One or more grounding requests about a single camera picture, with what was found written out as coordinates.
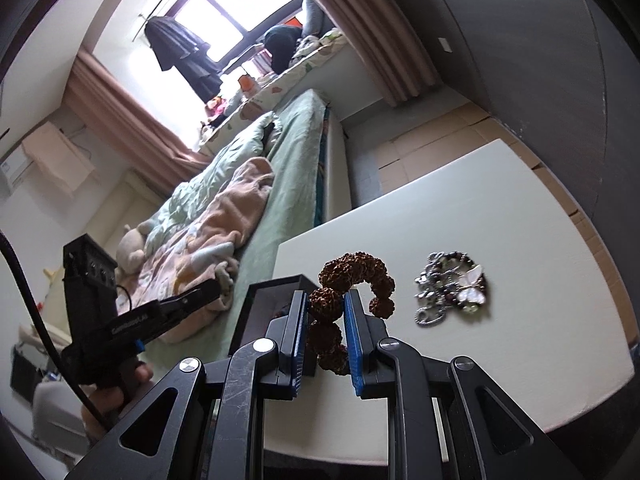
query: gray wall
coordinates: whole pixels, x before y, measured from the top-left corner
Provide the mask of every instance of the gray wall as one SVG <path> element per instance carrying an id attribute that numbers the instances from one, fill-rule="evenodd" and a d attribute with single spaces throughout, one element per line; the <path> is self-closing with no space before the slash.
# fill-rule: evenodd
<path id="1" fill-rule="evenodd" d="M 640 64 L 608 18 L 590 0 L 396 1 L 443 81 L 507 124 L 593 219 L 640 313 Z"/>

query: window frame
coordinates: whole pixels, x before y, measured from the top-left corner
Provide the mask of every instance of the window frame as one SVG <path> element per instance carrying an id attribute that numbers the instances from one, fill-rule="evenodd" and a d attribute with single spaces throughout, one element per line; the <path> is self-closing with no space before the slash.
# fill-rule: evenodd
<path id="1" fill-rule="evenodd" d="M 171 8 L 166 12 L 166 16 L 170 16 L 171 18 L 175 18 L 176 14 L 182 9 L 182 7 L 189 0 L 176 0 L 176 2 L 171 6 Z M 214 7 L 222 16 L 224 16 L 232 25 L 242 34 L 242 40 L 236 44 L 229 52 L 227 52 L 219 61 L 217 61 L 220 67 L 226 67 L 231 61 L 233 61 L 236 57 L 240 56 L 245 50 L 251 47 L 253 44 L 257 43 L 261 37 L 269 30 L 271 27 L 278 25 L 279 23 L 284 22 L 291 16 L 295 15 L 297 12 L 300 12 L 302 9 L 302 0 L 291 0 L 289 3 L 285 4 L 283 7 L 280 7 L 273 14 L 268 16 L 262 22 L 260 22 L 256 27 L 252 30 L 246 30 L 234 17 L 226 12 L 226 10 L 216 1 L 216 0 L 206 0 L 212 7 Z"/>

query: green comforter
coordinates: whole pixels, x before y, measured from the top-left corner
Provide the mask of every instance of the green comforter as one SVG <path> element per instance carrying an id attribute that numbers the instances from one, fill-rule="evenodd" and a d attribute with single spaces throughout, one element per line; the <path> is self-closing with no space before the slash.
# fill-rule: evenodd
<path id="1" fill-rule="evenodd" d="M 262 220 L 238 254 L 240 269 L 231 309 L 185 341 L 149 343 L 142 358 L 154 366 L 156 378 L 188 356 L 205 363 L 225 358 L 249 285 L 270 280 L 279 245 L 313 228 L 325 107 L 318 94 L 308 90 L 276 110 L 283 132 L 268 156 L 275 173 L 273 189 Z"/>

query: tabletop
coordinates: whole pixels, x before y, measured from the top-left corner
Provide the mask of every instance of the tabletop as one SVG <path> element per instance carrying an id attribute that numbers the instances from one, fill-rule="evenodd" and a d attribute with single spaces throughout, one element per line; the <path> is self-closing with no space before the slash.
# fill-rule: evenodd
<path id="1" fill-rule="evenodd" d="M 593 255 L 535 174 L 501 140 L 280 245 L 273 277 L 318 282 L 324 263 L 365 251 L 396 280 L 389 335 L 422 355 L 473 358 L 543 430 L 589 411 L 633 375 L 622 324 Z M 462 251 L 484 268 L 489 303 L 414 321 L 428 254 Z M 373 297 L 357 286 L 362 303 Z M 339 321 L 344 332 L 342 320 Z M 268 401 L 265 449 L 384 464 L 386 400 L 318 368 L 293 402 Z"/>

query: pink curtain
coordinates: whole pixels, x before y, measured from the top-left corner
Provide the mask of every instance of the pink curtain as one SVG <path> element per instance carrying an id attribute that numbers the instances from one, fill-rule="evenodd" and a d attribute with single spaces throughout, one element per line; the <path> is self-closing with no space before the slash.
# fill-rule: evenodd
<path id="1" fill-rule="evenodd" d="M 162 192 L 171 194 L 210 162 L 159 123 L 84 48 L 71 68 L 63 101 Z"/>
<path id="2" fill-rule="evenodd" d="M 317 0 L 362 59 L 387 103 L 440 82 L 429 54 L 394 0 Z"/>

